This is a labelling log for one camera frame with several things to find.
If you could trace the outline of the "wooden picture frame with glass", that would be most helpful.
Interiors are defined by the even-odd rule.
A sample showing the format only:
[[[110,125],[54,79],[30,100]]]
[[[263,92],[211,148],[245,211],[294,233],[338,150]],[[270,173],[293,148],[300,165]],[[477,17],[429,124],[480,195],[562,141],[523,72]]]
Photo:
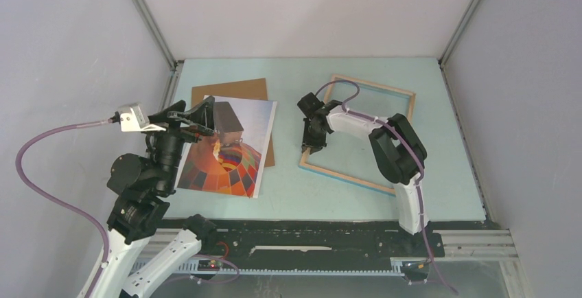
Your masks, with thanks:
[[[400,113],[412,124],[416,94],[406,89],[334,74],[314,92],[328,103],[338,100],[348,108],[373,117],[392,117]],[[327,136],[327,146],[319,152],[302,152],[300,168],[358,187],[395,195],[395,186],[378,170],[369,142],[347,133]]]

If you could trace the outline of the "hot air balloon photo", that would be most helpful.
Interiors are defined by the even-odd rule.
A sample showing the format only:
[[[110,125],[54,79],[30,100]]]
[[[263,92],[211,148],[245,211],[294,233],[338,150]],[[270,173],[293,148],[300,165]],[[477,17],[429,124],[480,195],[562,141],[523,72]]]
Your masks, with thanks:
[[[254,148],[235,144],[221,150],[218,124],[226,125],[233,111],[226,102],[214,104],[215,133],[197,143],[185,144],[176,188],[257,198],[264,160]]]

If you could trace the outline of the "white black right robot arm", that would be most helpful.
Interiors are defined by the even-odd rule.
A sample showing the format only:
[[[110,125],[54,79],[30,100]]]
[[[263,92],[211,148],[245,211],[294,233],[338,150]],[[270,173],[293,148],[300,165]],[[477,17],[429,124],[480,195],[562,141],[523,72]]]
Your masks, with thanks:
[[[428,224],[421,181],[427,151],[406,116],[373,117],[348,108],[342,102],[324,103],[308,93],[297,103],[304,118],[302,152],[313,154],[327,146],[327,136],[347,133],[371,145],[375,164],[382,176],[395,186],[399,207],[400,249],[417,255],[427,240],[422,231]]]

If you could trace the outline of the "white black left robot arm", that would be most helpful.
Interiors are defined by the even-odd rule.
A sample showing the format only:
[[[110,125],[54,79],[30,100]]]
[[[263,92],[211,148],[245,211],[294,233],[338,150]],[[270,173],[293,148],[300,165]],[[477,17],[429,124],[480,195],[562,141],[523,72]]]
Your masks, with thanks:
[[[188,217],[171,242],[137,272],[131,269],[161,226],[175,193],[185,144],[215,132],[215,98],[206,97],[187,110],[181,100],[158,113],[145,115],[140,103],[118,108],[112,118],[124,133],[145,134],[148,156],[123,154],[110,169],[107,188],[117,199],[107,220],[104,260],[93,269],[80,297],[150,297],[180,266],[197,253],[216,248],[216,226],[200,214]]]

